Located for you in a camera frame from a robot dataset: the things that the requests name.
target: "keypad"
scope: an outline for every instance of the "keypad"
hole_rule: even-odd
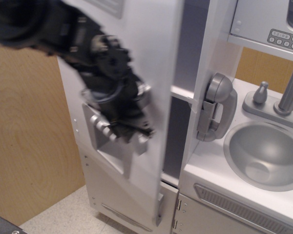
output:
[[[272,29],[268,36],[269,43],[293,50],[293,34]]]

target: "vent grille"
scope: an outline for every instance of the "vent grille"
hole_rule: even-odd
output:
[[[293,234],[293,227],[285,224],[269,215],[259,212],[251,207],[248,207],[238,201],[221,195],[213,190],[210,190],[202,185],[195,184],[199,198],[209,204],[212,204],[222,210],[244,219],[247,222],[257,225],[274,234]]]
[[[86,0],[100,9],[110,13],[116,18],[121,18],[125,0]]]

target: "faucet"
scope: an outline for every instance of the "faucet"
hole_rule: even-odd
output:
[[[273,109],[284,116],[288,116],[293,111],[293,73],[281,100],[274,104]]]
[[[267,94],[268,83],[263,81],[257,91],[249,92],[243,109],[293,128],[293,73],[281,99]]]

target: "faucet handle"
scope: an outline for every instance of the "faucet handle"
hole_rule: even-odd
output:
[[[267,88],[268,88],[268,82],[263,81],[261,82],[259,88],[256,90],[253,96],[253,101],[257,104],[262,104],[267,100]]]

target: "cabinet hinge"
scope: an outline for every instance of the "cabinet hinge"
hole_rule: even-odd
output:
[[[173,229],[176,229],[176,228],[177,228],[177,220],[176,220],[176,219],[174,220],[174,223],[173,223],[173,224],[174,224],[174,225],[172,226],[172,228],[173,228]]]
[[[180,210],[180,206],[181,206],[181,200],[180,199],[178,199],[178,204],[177,204],[177,207],[176,207],[176,210]]]

